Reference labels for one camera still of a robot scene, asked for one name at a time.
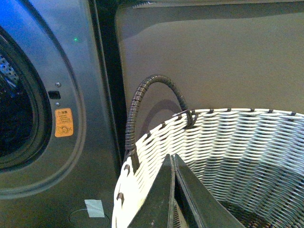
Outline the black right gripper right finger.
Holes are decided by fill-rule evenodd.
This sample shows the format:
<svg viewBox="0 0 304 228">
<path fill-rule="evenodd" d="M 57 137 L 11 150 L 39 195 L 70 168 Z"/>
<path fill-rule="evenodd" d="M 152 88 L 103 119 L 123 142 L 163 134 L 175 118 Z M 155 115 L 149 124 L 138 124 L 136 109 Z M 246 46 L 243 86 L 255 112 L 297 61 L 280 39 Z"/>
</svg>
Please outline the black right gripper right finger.
<svg viewBox="0 0 304 228">
<path fill-rule="evenodd" d="M 189 228 L 243 228 L 179 155 L 174 156 L 175 199 Z"/>
</svg>

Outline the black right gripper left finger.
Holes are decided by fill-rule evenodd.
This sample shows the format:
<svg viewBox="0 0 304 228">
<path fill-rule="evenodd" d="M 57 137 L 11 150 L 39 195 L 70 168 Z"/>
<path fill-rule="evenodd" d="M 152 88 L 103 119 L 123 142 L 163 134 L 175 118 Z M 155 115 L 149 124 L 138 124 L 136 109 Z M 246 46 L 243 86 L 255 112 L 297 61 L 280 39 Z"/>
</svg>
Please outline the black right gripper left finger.
<svg viewBox="0 0 304 228">
<path fill-rule="evenodd" d="M 130 228 L 172 228 L 174 221 L 175 170 L 167 154 Z"/>
</svg>

